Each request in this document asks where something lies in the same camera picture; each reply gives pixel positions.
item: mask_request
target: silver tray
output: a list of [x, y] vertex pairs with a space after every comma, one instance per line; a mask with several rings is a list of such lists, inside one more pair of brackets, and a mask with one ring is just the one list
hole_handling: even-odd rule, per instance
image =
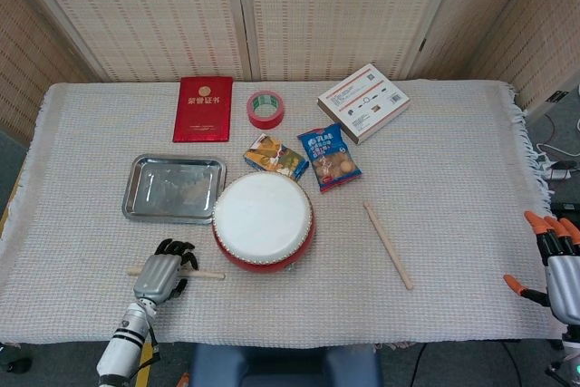
[[131, 166], [123, 215], [137, 221], [209, 224], [225, 182], [226, 164], [220, 159], [143, 154]]

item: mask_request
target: tape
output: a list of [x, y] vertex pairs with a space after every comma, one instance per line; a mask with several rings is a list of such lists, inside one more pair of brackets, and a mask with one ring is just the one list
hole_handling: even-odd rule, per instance
[[279, 94], [258, 91], [247, 100], [247, 117], [262, 131], [273, 129], [284, 118], [284, 102]]

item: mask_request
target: white box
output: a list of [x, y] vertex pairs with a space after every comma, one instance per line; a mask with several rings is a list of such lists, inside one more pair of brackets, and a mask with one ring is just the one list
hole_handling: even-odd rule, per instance
[[359, 144], [409, 107], [409, 97], [373, 65], [318, 97], [318, 106]]

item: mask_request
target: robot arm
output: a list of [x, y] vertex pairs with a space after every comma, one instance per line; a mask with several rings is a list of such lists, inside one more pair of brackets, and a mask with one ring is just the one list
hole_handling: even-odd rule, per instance
[[[165, 239], [155, 254], [147, 259], [133, 287], [137, 301], [125, 311], [119, 328], [97, 364], [99, 386], [129, 387], [131, 379], [140, 369], [160, 359], [152, 328], [157, 306], [179, 296], [185, 289], [188, 281], [184, 278], [178, 282], [178, 272], [182, 266], [190, 263], [198, 269], [198, 261], [191, 252], [193, 248], [189, 242]], [[151, 335], [153, 357], [137, 367], [148, 334]]]
[[[567, 325], [562, 334], [566, 357], [552, 363], [546, 374], [561, 385], [580, 386], [580, 231], [567, 219], [557, 221], [525, 213], [536, 233], [537, 247], [546, 270], [547, 294], [528, 289], [513, 276], [504, 276], [507, 285], [518, 295], [550, 307], [554, 317]], [[563, 363], [571, 369], [571, 384], [556, 374]]]

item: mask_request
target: drumstick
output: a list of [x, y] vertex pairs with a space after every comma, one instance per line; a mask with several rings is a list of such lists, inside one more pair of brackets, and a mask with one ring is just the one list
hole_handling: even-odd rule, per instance
[[411, 282], [409, 275], [407, 275], [407, 271], [405, 271], [405, 268], [403, 267], [402, 262], [399, 259], [397, 252], [395, 251], [395, 247], [392, 245], [391, 241], [387, 237], [387, 234], [382, 228], [381, 222], [379, 222], [379, 219], [375, 215], [374, 210], [372, 210], [371, 204], [368, 201], [364, 201], [362, 205], [364, 206], [364, 208], [366, 208], [366, 213], [369, 214], [369, 218], [371, 219], [374, 228], [377, 230], [377, 233], [381, 238], [382, 244], [384, 245], [385, 248], [387, 248], [387, 252], [389, 253], [389, 256], [391, 256], [393, 264], [397, 268], [397, 271], [399, 271], [399, 275], [401, 276], [402, 282], [405, 284], [405, 287], [407, 287], [407, 290], [412, 290], [413, 283]]
[[[138, 276], [141, 273], [141, 266], [131, 266], [127, 268], [128, 276]], [[196, 271], [195, 269], [184, 268], [178, 272], [179, 278], [213, 278], [214, 280], [225, 280], [226, 274], [220, 272]]]

